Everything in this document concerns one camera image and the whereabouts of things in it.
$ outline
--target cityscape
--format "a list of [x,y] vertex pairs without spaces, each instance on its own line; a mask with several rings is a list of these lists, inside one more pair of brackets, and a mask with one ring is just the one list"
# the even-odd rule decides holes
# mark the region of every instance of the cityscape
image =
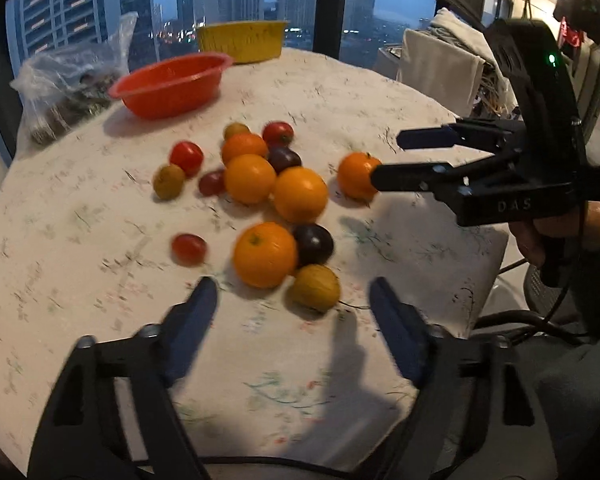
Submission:
[[[7,37],[14,74],[30,56],[80,41],[103,42],[118,28],[120,16],[138,13],[129,52],[129,69],[198,51],[196,30],[213,23],[285,20],[285,46],[311,50],[316,0],[175,0],[176,15],[165,16],[154,0],[9,0]],[[371,68],[378,48],[401,43],[405,28],[374,15],[376,0],[345,0],[340,59]]]

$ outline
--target red cherry tomato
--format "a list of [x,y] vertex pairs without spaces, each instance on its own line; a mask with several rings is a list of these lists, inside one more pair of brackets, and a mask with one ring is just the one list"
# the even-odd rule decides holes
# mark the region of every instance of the red cherry tomato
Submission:
[[171,241],[171,251],[180,265],[192,267],[205,261],[206,242],[196,235],[179,234]]
[[181,167],[187,178],[198,174],[203,160],[205,160],[205,155],[203,155],[200,147],[188,140],[178,142],[171,149],[171,155],[169,156],[170,164]]
[[294,129],[291,124],[273,121],[262,130],[262,138],[269,146],[288,146],[294,138]]
[[202,196],[224,193],[224,170],[211,171],[200,177],[198,190]]

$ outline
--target yellow plastic bowl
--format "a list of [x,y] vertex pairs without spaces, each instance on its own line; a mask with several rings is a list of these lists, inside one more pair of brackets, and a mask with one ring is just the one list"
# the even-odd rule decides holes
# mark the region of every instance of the yellow plastic bowl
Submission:
[[287,22],[228,22],[197,30],[200,52],[222,52],[236,63],[280,57]]

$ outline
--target human hand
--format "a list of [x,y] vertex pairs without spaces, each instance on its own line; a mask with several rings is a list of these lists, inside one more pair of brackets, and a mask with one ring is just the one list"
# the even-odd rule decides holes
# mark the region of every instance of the human hand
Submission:
[[[542,267],[546,256],[541,235],[551,238],[572,238],[578,235],[579,229],[579,207],[562,216],[509,223],[509,231],[516,237],[520,253],[536,267]],[[590,252],[600,250],[600,202],[587,202],[582,248]]]

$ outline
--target white cloth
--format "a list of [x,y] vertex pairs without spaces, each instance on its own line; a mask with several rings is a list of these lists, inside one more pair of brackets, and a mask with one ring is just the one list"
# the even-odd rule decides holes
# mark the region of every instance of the white cloth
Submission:
[[466,117],[474,106],[483,65],[479,56],[418,30],[406,29],[398,81]]
[[500,95],[501,105],[506,113],[510,113],[516,107],[516,97],[511,88],[509,80],[504,77],[502,70],[496,62],[489,43],[484,37],[484,34],[479,30],[460,21],[448,9],[440,9],[431,20],[431,25],[444,27],[451,32],[458,40],[462,41],[476,56],[480,56],[483,60],[491,63],[498,75],[498,94]]
[[[276,219],[271,206],[201,198],[196,179],[172,202],[153,200],[152,175],[174,143],[197,143],[204,173],[221,165],[226,124],[259,132],[271,120],[293,124],[293,149],[330,186],[318,222],[335,240],[329,266],[342,300],[367,305],[369,281],[385,276],[431,322],[468,333],[507,235],[500,227],[458,227],[431,196],[386,193],[371,207],[355,204],[339,195],[334,168],[352,150],[385,162],[433,157],[453,165],[484,154],[402,152],[399,130],[453,115],[370,70],[284,49],[279,59],[227,70],[219,99],[201,110],[142,121],[117,104],[14,161],[0,192],[0,447],[22,471],[75,341],[128,337],[159,322],[202,275],[222,289],[218,310],[191,373],[172,391],[200,455],[287,456],[350,470],[409,411],[416,391],[396,372],[368,310],[341,305],[317,317],[285,301],[288,282],[253,290],[236,278],[235,239]],[[207,241],[204,266],[171,261],[179,232]],[[231,478],[245,478],[237,469]],[[281,476],[296,478],[272,472]]]

